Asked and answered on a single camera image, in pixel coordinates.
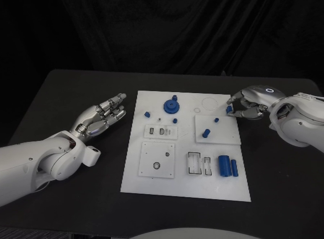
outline black table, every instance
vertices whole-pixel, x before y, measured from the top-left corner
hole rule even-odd
[[[117,237],[179,227],[264,239],[324,236],[324,154],[284,142],[268,117],[238,119],[251,203],[120,192],[139,90],[234,94],[255,84],[322,94],[307,79],[52,71],[11,144],[70,130],[83,111],[119,93],[129,95],[127,116],[88,143],[103,152],[97,165],[3,206],[0,226]]]

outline white cable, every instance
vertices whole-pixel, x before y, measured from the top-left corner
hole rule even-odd
[[[51,181],[48,181],[48,183],[47,183],[47,185],[45,185],[45,187],[44,188],[41,188],[38,191],[35,191],[34,193],[36,193],[36,192],[39,192],[39,191],[42,191],[48,186],[49,186],[49,183],[51,183]]]
[[[314,98],[317,98],[317,99],[322,99],[322,100],[324,100],[324,97],[320,97],[320,96],[314,96],[314,95],[310,95],[310,94],[306,94],[306,93],[299,93],[299,95],[306,95],[306,96],[312,96],[312,97],[314,97]]]

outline robotic hand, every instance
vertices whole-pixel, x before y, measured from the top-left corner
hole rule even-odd
[[[231,111],[229,116],[258,120],[270,112],[271,126],[281,138],[294,146],[313,145],[324,152],[324,97],[304,93],[287,97],[271,86],[250,86],[228,100],[228,104],[241,100],[248,108]]]
[[[78,117],[71,131],[48,139],[0,148],[0,206],[6,205],[52,180],[67,179],[84,163],[94,166],[101,152],[85,142],[126,116],[126,99],[119,94],[90,107]]]

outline white robotic arm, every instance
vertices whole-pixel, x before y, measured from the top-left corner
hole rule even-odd
[[[84,163],[94,166],[101,152],[85,142],[126,116],[120,94],[78,117],[71,131],[48,139],[0,148],[0,206],[36,191],[52,180],[67,179]]]
[[[248,109],[231,110],[228,115],[257,120],[268,111],[270,128],[278,132],[281,138],[294,146],[313,145],[324,152],[324,101],[317,98],[324,99],[304,93],[287,97],[274,87],[251,86],[228,100],[231,105],[240,99]]]

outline blue part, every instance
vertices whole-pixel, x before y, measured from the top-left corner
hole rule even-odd
[[[231,158],[228,155],[219,156],[219,169],[221,169],[221,176],[231,177],[232,176],[232,166],[231,166]]]
[[[232,159],[232,176],[238,177],[240,176],[240,171],[238,171],[238,162],[235,159]]]
[[[227,113],[229,113],[231,111],[232,111],[232,106],[228,106]]]
[[[175,101],[175,100],[168,100],[166,103],[165,103],[165,111],[166,111],[166,113],[175,114],[175,113],[178,113],[179,109],[180,109],[179,102]]]
[[[209,137],[209,134],[211,134],[211,130],[206,129],[205,132],[204,132],[204,138],[208,138],[208,137]]]

